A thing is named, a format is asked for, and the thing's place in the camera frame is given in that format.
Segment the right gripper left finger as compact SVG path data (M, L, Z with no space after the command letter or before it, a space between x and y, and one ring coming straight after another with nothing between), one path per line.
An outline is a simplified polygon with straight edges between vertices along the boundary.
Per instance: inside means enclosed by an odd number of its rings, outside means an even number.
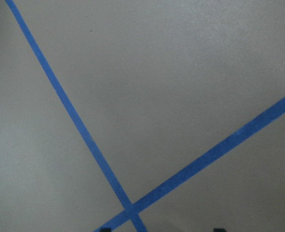
M111 228L101 228L100 232L111 232Z

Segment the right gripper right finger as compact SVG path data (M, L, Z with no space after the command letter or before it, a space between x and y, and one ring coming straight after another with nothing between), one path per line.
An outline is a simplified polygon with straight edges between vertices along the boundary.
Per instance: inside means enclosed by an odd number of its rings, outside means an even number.
M224 232L224 228L214 228L213 232Z

